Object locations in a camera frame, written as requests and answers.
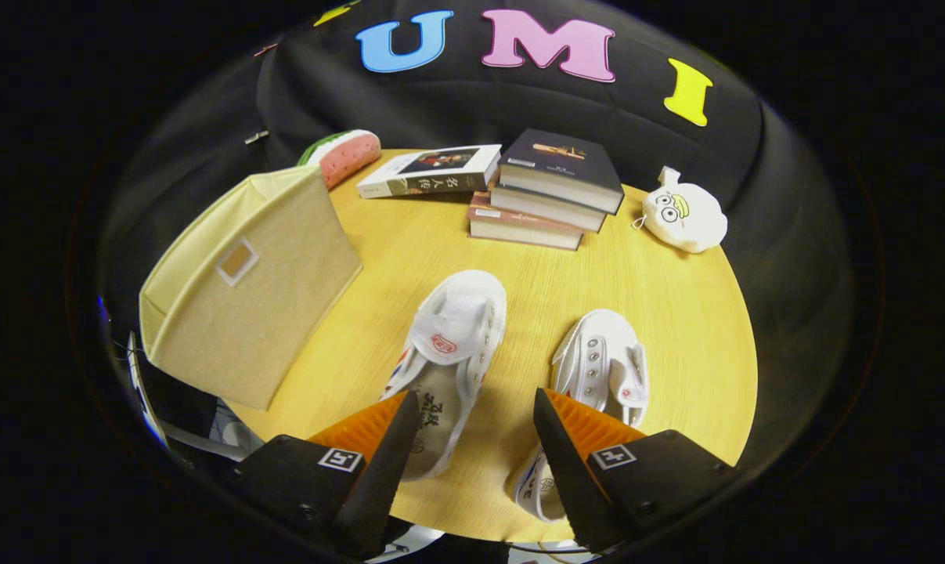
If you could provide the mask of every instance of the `wooden table top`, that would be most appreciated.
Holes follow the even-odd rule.
[[[283,379],[267,411],[231,404],[263,440],[307,439],[382,393],[416,308],[444,278],[492,273],[507,289],[507,335],[451,463],[433,479],[400,485],[394,517],[455,535],[510,542],[572,539],[569,522],[538,521],[507,492],[537,444],[534,392],[566,331],[591,309],[622,314],[647,350],[650,406],[640,430],[675,428],[727,464],[747,443],[757,401],[751,322],[726,255],[676,250],[632,228],[645,192],[626,199],[576,252],[472,239],[469,193],[451,200],[362,200],[357,182],[382,157],[330,193],[364,269],[333,306]],[[650,179],[648,188],[657,188]]]

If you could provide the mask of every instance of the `yellow letter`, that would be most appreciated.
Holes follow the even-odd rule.
[[[348,2],[346,4],[343,4],[343,6],[333,8],[329,12],[326,12],[325,14],[323,14],[323,17],[319,18],[319,21],[312,24],[312,27],[319,27],[319,25],[322,25],[339,15],[347,13],[347,11],[350,10],[351,6],[353,6],[354,4],[357,4],[360,1],[361,0],[354,0],[353,2]]]
[[[669,58],[666,61],[676,68],[677,83],[673,87],[673,96],[663,99],[663,106],[691,124],[705,126],[709,122],[702,113],[705,109],[705,89],[712,87],[712,80],[679,60]]]

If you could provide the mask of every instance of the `white canvas shoe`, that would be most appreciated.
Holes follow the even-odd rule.
[[[552,389],[638,428],[647,413],[647,354],[625,317],[608,309],[588,312],[552,356]],[[566,517],[541,445],[516,472],[518,506],[544,522]]]
[[[417,394],[420,422],[403,481],[448,467],[483,376],[507,328],[507,293],[495,276],[465,270],[444,279],[420,304],[382,399]]]

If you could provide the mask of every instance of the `letter m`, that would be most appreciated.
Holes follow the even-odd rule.
[[[486,10],[483,17],[493,21],[493,50],[482,57],[490,67],[520,67],[525,58],[515,52],[516,43],[539,68],[548,67],[563,50],[569,49],[559,68],[566,74],[598,82],[615,82],[608,69],[608,39],[615,32],[583,20],[569,20],[550,33],[521,10]]]

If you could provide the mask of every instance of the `blue letter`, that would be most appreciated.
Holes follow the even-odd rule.
[[[369,27],[354,36],[361,42],[361,62],[368,71],[399,72],[422,67],[444,50],[444,20],[455,15],[451,10],[437,10],[413,16],[420,25],[420,48],[405,55],[392,52],[392,30],[399,22],[389,21]]]

